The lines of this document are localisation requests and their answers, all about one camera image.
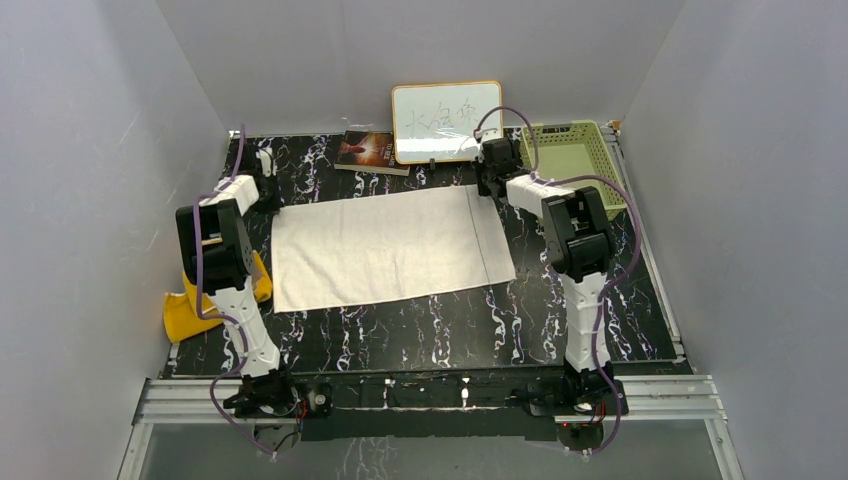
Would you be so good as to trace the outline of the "white towel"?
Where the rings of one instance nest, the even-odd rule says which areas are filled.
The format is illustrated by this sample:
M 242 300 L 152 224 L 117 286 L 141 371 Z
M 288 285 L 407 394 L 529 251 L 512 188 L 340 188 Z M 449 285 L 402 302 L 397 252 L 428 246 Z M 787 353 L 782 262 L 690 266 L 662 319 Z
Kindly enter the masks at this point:
M 271 231 L 277 313 L 412 299 L 509 282 L 493 200 L 476 186 L 287 206 Z

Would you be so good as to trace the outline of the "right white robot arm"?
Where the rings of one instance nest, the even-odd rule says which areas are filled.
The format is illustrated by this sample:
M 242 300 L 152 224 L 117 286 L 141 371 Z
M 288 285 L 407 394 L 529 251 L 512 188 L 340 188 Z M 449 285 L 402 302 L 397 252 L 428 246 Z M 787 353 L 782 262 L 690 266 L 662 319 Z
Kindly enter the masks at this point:
M 517 143 L 494 130 L 476 133 L 474 140 L 479 194 L 531 213 L 542 225 L 546 258 L 565 296 L 564 403 L 577 414 L 590 413 L 614 384 L 602 290 L 615 244 L 600 191 L 569 189 L 524 169 Z

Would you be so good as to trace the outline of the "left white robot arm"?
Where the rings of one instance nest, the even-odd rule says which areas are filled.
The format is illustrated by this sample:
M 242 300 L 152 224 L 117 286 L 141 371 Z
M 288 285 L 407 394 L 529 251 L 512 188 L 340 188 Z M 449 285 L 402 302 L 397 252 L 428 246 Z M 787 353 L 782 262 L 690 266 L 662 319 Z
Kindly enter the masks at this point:
M 285 380 L 286 367 L 271 339 L 255 298 L 261 269 L 246 231 L 244 215 L 273 199 L 269 190 L 273 162 L 240 138 L 230 174 L 213 192 L 176 210 L 175 221 L 186 279 L 195 287 L 196 303 L 208 298 L 214 310 L 199 312 L 203 320 L 222 322 L 238 364 L 238 393 L 229 408 L 252 403 L 275 416 L 294 411 L 297 387 Z

